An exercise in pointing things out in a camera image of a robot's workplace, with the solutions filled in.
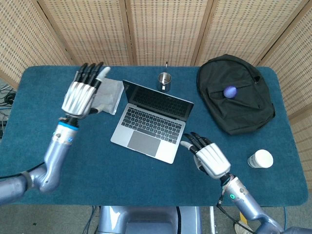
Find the black backpack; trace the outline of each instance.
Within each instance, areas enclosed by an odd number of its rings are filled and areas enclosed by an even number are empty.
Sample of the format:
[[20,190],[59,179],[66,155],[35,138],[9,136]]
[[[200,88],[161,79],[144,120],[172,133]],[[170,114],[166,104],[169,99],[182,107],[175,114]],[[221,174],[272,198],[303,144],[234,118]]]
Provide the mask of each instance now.
[[[230,85],[237,88],[232,99],[223,95]],[[275,116],[262,75],[238,57],[222,55],[202,65],[197,88],[215,121],[230,135],[255,131]]]

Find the laptop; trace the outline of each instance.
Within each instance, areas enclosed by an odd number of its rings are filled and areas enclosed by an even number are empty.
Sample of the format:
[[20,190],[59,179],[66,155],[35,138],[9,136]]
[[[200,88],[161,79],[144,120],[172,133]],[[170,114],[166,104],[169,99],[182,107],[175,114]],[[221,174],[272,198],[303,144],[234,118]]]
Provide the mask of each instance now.
[[128,104],[111,142],[172,164],[193,103],[123,80]]

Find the sneaker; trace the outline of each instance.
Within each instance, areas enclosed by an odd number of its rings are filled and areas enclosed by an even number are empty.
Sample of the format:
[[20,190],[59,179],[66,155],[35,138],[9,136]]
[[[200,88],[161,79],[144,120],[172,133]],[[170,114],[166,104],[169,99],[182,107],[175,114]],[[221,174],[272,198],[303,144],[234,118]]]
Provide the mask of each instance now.
[[[241,225],[243,225],[244,227],[252,230],[246,223],[244,223],[243,221],[239,221],[239,223]],[[246,229],[242,228],[241,226],[239,226],[237,223],[234,224],[234,230],[236,232],[236,234],[251,234],[251,232],[247,231]]]

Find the paper cup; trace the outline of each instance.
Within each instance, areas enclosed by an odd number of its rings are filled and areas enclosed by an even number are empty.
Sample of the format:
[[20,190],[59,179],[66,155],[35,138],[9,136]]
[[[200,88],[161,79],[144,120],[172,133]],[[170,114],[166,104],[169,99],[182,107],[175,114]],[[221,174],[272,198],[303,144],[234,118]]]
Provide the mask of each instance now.
[[269,151],[258,150],[249,157],[248,164],[253,168],[269,168],[273,165],[273,157]]

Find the table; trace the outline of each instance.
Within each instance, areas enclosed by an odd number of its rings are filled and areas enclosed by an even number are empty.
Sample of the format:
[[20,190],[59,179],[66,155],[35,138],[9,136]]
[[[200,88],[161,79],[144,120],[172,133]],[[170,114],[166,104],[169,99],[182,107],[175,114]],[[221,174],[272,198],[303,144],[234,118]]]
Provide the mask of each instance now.
[[[15,174],[43,161],[45,150],[64,116],[64,95],[78,66],[34,66],[24,72],[4,138],[0,175]],[[169,94],[193,102],[185,132],[217,143],[237,175],[261,206],[299,205],[308,190],[286,115],[277,76],[258,67],[270,89],[276,117],[262,129],[230,136],[216,125],[196,89],[198,67],[169,67]],[[108,78],[156,88],[162,67],[112,66]],[[79,122],[80,130],[62,169],[61,184],[50,194],[28,191],[17,203],[124,206],[211,206],[220,182],[197,170],[193,156],[179,147],[173,164],[155,160],[110,142],[126,105],[122,95],[115,116],[100,113]],[[258,149],[274,157],[268,169],[253,169],[247,158]],[[224,205],[230,205],[225,199]]]

